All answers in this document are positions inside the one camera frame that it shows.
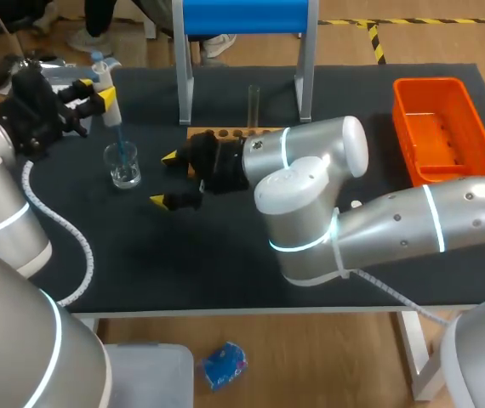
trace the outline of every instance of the test tube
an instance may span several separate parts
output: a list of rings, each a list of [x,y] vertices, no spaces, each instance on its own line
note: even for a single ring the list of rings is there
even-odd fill
[[[255,134],[260,115],[260,87],[250,85],[248,87],[248,135]]]

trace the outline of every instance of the person's leg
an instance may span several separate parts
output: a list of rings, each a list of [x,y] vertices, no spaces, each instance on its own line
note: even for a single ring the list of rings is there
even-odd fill
[[[114,16],[116,0],[85,0],[86,30],[91,37],[108,31]]]
[[[74,33],[67,43],[78,51],[104,55],[112,54],[110,39],[106,35],[114,16],[116,0],[85,0],[86,27]]]
[[[52,24],[59,17],[59,11],[54,0],[47,0],[44,14],[32,23],[32,29],[41,36],[47,36]]]

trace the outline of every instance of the white coiled cable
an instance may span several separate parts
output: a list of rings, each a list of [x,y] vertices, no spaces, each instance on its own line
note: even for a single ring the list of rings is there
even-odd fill
[[[332,246],[334,248],[335,262],[337,263],[337,268],[339,270],[340,275],[346,278],[348,277],[347,272],[352,272],[353,274],[360,276],[362,279],[366,280],[367,282],[370,282],[373,285],[377,286],[379,289],[385,291],[390,296],[395,298],[397,301],[403,303],[405,306],[421,314],[426,319],[435,321],[436,323],[442,326],[448,326],[449,325],[448,320],[444,320],[441,317],[437,316],[436,314],[433,314],[429,310],[423,308],[422,306],[419,306],[408,297],[404,297],[400,292],[395,291],[394,289],[386,285],[384,282],[382,282],[381,280],[378,280],[377,278],[368,274],[367,272],[364,272],[361,269],[345,269],[345,266],[343,264],[343,257],[341,257],[341,250],[339,248],[339,240],[338,240],[339,237],[337,236],[337,232],[338,232],[337,223],[339,220],[339,214],[340,214],[339,209],[335,208],[334,218],[332,219],[330,229],[332,230],[331,241],[332,241]]]
[[[91,246],[89,246],[88,240],[86,240],[83,234],[74,225],[61,217],[57,212],[46,206],[43,202],[40,201],[35,193],[32,192],[29,178],[31,177],[31,169],[33,165],[34,163],[32,161],[28,161],[27,163],[25,163],[25,166],[23,166],[23,173],[21,174],[21,185],[23,186],[23,192],[27,196],[27,199],[42,213],[44,213],[44,215],[53,219],[57,224],[65,228],[77,239],[78,243],[83,249],[83,254],[86,258],[86,273],[83,277],[82,283],[80,283],[80,286],[76,289],[76,291],[57,302],[59,306],[65,307],[78,300],[88,289],[89,283],[91,283],[94,273],[93,252],[91,251]]]
[[[405,306],[411,308],[415,312],[418,312],[419,314],[423,315],[426,319],[430,319],[432,321],[435,321],[436,323],[442,325],[442,326],[448,326],[450,322],[448,320],[444,320],[441,317],[439,317],[436,314],[433,314],[431,311],[423,308],[422,306],[419,306],[415,302],[413,302],[411,299],[404,297],[400,292],[395,291],[388,285],[386,285],[384,282],[378,280],[377,278],[373,277],[372,275],[368,274],[367,272],[364,272],[363,270],[360,269],[353,269],[351,270],[353,274],[356,274],[360,276],[362,279],[366,280],[367,282],[370,282],[377,286],[378,288],[382,289],[386,293],[388,293],[390,296],[395,298],[396,300],[400,301],[403,303]]]

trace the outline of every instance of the water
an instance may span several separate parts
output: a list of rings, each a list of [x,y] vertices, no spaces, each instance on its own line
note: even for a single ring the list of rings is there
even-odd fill
[[[127,166],[120,165],[114,167],[110,174],[112,182],[118,189],[131,189],[140,183],[140,170],[137,163],[132,163]]]

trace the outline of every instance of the table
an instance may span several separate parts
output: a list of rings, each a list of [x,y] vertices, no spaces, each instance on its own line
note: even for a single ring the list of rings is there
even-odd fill
[[[298,111],[293,75],[290,67],[196,70],[192,124],[245,126],[248,86],[257,84],[260,126],[294,126]],[[369,170],[346,184],[339,195],[341,211],[353,200],[365,203],[410,187],[391,121],[391,87],[398,77],[422,76],[464,81],[485,125],[485,84],[474,65],[317,67],[313,120],[354,115],[368,136]],[[102,151],[114,135],[100,120],[94,121],[88,140],[57,144],[31,176],[37,195],[74,223],[95,252],[94,280],[68,308],[72,313],[98,318],[403,310],[356,277],[312,288],[287,283],[250,192],[208,196],[199,212],[169,213],[153,206],[149,196],[188,185],[180,173],[167,172],[161,164],[161,158],[186,137],[186,129],[177,125],[175,74],[128,69],[115,71],[114,81],[125,135],[139,148],[141,185],[131,191],[111,187]],[[82,279],[83,255],[70,235],[39,218],[54,255],[32,281],[54,298],[62,298]],[[422,305],[452,309],[485,301],[485,246],[366,270]],[[412,328],[404,332],[415,397],[427,399],[441,384],[438,358],[432,356],[428,364],[418,316],[411,312],[399,316],[402,327]]]

